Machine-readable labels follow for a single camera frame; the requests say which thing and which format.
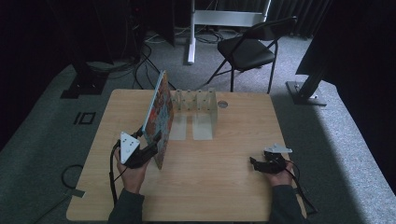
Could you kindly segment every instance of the book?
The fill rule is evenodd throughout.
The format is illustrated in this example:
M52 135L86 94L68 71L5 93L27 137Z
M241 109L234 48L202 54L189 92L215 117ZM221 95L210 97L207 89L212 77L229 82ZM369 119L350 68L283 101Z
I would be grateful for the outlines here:
M169 141L173 118L174 111L168 76L165 71L161 71L142 128L148 145L153 142L157 133L161 132L162 134L160 141L157 143L158 153L154 156L154 160L160 170L163 168L163 159Z

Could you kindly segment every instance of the gray carpet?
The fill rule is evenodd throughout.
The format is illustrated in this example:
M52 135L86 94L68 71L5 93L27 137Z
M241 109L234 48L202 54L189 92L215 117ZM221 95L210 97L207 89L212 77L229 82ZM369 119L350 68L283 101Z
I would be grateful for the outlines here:
M225 37L235 35L234 32L222 33ZM210 35L201 37L213 39ZM301 184L319 210L309 220L312 223L394 223L395 195L336 88L323 81L320 83L318 90L327 102L324 107L295 105L288 93L286 81L306 79L294 74L309 44L310 40L299 37L280 40L270 93L285 143L293 149L290 157L301 170ZM152 48L150 60L160 70L167 70L175 87L229 90L229 75L215 77L209 85L204 85L222 61L216 45L197 42L193 65L186 64L188 40L184 37L177 38L174 47L156 38L148 45ZM92 65L105 67L102 63ZM266 92L270 67L237 73L234 91ZM143 64L137 74L143 88L152 89L149 80L155 83L158 76L153 67ZM70 198L64 195L67 188L61 174L70 165L84 164L111 92L131 89L133 85L135 89L139 87L134 84L131 71L122 71L110 75L101 95L60 99L75 75L73 67L68 66L53 79L1 151L0 223L77 223L65 217ZM75 124L78 113L95 113L92 124ZM67 184L76 185L79 174L79 168L69 169L65 174Z

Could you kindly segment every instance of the hand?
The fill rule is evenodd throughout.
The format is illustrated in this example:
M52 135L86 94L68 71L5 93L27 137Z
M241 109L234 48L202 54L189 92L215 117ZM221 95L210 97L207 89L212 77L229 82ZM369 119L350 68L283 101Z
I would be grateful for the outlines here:
M293 163L286 161L286 169L291 171L291 168L293 167ZM275 175L272 174L265 174L267 176L268 180L270 181L270 184L272 187L278 186L278 185L291 185L291 175L286 171L279 172Z
M125 170L125 172L121 175L123 186L126 190L131 193L138 194L140 191L140 187L142 187L143 181L145 180L146 169L148 168L150 160L148 160L142 167L130 169L126 166L122 165L120 162L120 148L118 147L115 150L116 160L117 160L117 169L120 174Z

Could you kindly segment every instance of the wooden table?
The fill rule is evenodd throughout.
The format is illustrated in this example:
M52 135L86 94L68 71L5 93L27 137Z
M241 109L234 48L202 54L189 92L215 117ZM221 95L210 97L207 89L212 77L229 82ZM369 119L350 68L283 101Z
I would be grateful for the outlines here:
M86 194L73 197L68 219L107 220L113 208L108 179L111 148L121 131L133 133L143 124L153 93L113 91L78 181L77 189ZM219 108L213 140L193 140L188 121L187 139L169 142L163 168L159 170L154 161L149 164L140 192L146 196L144 221L268 220L271 187L248 158L261 160L264 147L284 146L271 98L217 92L217 100L226 101L228 107ZM120 193L122 181L116 187Z

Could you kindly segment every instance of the sleeve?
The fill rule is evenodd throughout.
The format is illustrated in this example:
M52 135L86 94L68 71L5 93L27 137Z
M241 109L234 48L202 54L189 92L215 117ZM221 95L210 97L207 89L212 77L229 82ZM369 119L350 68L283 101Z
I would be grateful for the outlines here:
M272 211L270 224L302 224L309 223L301 212L297 197L292 186L280 185L273 187Z
M108 224L141 224L145 197L122 190L116 206L108 217Z

